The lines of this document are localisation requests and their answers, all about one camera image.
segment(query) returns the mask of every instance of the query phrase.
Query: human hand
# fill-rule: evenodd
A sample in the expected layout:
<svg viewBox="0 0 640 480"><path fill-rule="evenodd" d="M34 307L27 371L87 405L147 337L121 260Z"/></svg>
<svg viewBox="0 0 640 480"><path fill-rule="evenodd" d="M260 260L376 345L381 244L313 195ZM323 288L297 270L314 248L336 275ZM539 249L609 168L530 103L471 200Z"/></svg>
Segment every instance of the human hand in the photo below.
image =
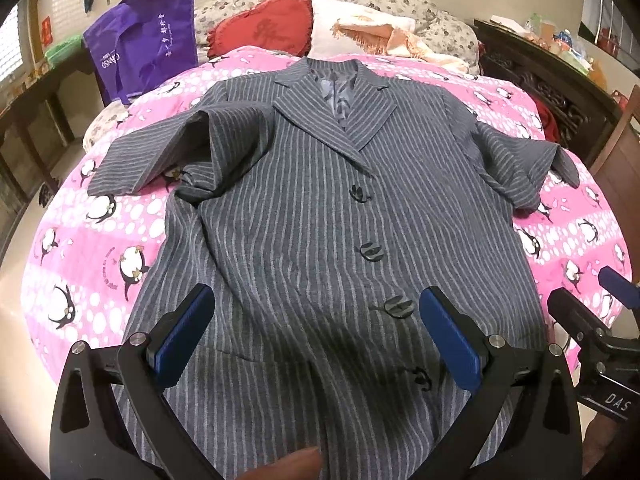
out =
<svg viewBox="0 0 640 480"><path fill-rule="evenodd" d="M607 451L618 432L619 424L606 415L597 413L587 426L582 443L582 474L586 475Z"/></svg>
<svg viewBox="0 0 640 480"><path fill-rule="evenodd" d="M237 480L318 480L322 457L317 447L306 447L284 456L273 464L260 466Z"/></svg>

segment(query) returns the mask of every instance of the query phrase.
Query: red pillow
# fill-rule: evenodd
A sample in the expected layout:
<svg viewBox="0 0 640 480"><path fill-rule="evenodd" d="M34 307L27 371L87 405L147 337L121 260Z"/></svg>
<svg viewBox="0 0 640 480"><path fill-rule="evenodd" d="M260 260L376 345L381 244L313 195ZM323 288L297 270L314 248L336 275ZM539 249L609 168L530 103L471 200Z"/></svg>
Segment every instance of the red pillow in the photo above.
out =
<svg viewBox="0 0 640 480"><path fill-rule="evenodd" d="M265 0L209 31L209 58L243 45L304 56L311 49L311 0Z"/></svg>

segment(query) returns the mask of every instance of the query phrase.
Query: tile floor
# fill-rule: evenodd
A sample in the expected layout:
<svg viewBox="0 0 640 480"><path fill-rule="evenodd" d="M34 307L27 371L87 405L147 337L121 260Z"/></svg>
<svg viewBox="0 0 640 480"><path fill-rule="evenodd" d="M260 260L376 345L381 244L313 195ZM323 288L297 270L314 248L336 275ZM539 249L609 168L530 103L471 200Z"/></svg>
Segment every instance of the tile floor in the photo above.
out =
<svg viewBox="0 0 640 480"><path fill-rule="evenodd" d="M73 144L52 174L64 180L82 158ZM16 229L0 266L0 415L32 460L49 472L49 430L56 385L37 357L20 306L20 283L44 209L32 201ZM633 315L626 310L613 326L614 335L638 337ZM580 406L584 431L593 412Z"/></svg>

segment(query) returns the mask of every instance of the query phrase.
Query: metal screw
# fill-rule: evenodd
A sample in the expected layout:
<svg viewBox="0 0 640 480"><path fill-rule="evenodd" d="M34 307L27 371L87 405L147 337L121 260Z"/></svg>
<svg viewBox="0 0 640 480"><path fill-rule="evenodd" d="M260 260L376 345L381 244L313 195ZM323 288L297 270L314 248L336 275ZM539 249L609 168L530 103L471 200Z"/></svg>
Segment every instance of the metal screw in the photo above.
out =
<svg viewBox="0 0 640 480"><path fill-rule="evenodd" d="M132 335L129 338L129 342L133 346L140 346L145 341L146 341L146 335L144 333L142 333L142 332L136 332L134 335Z"/></svg>
<svg viewBox="0 0 640 480"><path fill-rule="evenodd" d="M73 346L71 347L71 353L72 354L79 354L84 352L84 349L86 348L86 343L84 341L76 341L75 343L73 343Z"/></svg>
<svg viewBox="0 0 640 480"><path fill-rule="evenodd" d="M562 355L562 349L556 343L551 343L549 345L549 351L556 357L560 357Z"/></svg>
<svg viewBox="0 0 640 480"><path fill-rule="evenodd" d="M501 335L494 334L489 336L489 344L494 348L502 348L506 341Z"/></svg>

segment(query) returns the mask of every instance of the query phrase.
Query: pink bedspread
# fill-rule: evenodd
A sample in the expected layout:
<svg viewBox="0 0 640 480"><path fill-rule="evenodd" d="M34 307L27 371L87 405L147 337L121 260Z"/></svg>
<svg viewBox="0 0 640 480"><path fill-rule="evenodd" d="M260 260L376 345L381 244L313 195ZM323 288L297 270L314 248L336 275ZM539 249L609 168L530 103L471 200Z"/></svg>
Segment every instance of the pink bedspread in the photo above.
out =
<svg viewBox="0 0 640 480"><path fill-rule="evenodd" d="M514 85L482 76L457 75L420 60L338 56L362 60L380 75L411 78L447 88L478 116L511 136L544 139L531 99ZM71 343L92 348L122 341L140 283L164 240L164 206L178 171L168 171L140 196L87 196L88 182L109 145L119 136L187 110L216 81L241 74L280 70L297 58L242 47L189 70L137 99L129 117L105 135L68 176L36 232L22 281L22 306L31 339L57 382ZM626 245L598 186L574 156L580 187L549 174L542 204L528 218L514 218L540 300L565 286L607 325L620 311L599 285L598 270L612 266L630 278ZM553 333L552 322L549 322ZM556 327L571 367L575 342Z"/></svg>

